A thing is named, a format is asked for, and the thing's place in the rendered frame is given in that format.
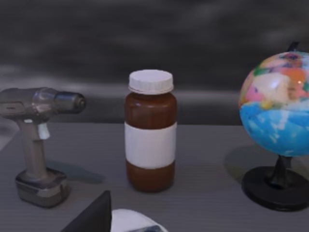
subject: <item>gray table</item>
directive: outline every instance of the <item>gray table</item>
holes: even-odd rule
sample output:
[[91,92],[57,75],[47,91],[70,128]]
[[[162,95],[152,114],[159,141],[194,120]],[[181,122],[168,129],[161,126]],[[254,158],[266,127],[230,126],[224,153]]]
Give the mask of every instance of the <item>gray table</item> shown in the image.
[[[61,206],[45,210],[19,200],[14,178],[24,169],[17,134],[0,152],[0,231],[58,232],[104,190],[114,209],[139,211],[170,232],[307,232],[309,210],[275,212],[251,202],[240,189],[250,168],[272,165],[239,126],[179,126],[174,186],[159,194],[133,190],[126,180],[124,127],[119,124],[49,125],[48,166],[67,173],[73,188]],[[294,167],[309,177],[309,159]]]

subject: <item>blue ocean on globe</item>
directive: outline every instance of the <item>blue ocean on globe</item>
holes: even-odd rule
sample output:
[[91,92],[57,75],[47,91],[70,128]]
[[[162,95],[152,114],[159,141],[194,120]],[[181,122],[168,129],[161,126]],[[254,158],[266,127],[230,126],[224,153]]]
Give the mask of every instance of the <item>blue ocean on globe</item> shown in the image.
[[241,106],[240,118],[247,133],[265,149],[287,157],[309,155],[309,110],[293,106],[264,110],[259,102],[251,102]]

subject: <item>ridged white lid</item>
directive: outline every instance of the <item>ridged white lid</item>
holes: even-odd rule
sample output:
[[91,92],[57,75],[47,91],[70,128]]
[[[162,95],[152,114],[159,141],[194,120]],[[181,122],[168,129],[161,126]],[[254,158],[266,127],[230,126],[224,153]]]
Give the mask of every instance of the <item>ridged white lid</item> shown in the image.
[[162,70],[140,70],[130,74],[129,89],[145,95],[171,92],[174,88],[173,75]]

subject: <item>drill handle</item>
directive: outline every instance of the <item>drill handle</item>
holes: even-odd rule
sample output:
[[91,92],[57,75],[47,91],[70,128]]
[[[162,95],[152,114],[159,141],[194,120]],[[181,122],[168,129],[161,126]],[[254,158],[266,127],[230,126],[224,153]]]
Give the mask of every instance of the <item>drill handle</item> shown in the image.
[[49,137],[46,124],[36,124],[30,119],[17,122],[22,134],[26,174],[31,179],[47,176],[43,140]]

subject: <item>cordless drill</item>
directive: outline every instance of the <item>cordless drill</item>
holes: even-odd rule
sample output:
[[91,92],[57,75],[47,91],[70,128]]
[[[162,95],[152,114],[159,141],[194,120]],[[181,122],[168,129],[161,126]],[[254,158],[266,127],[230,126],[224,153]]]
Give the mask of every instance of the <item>cordless drill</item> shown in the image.
[[0,116],[15,121],[22,134],[26,169],[15,179],[22,200],[51,208],[68,197],[66,175],[46,168],[43,140],[50,136],[46,123],[53,115],[78,114],[85,106],[83,95],[47,87],[0,92]]

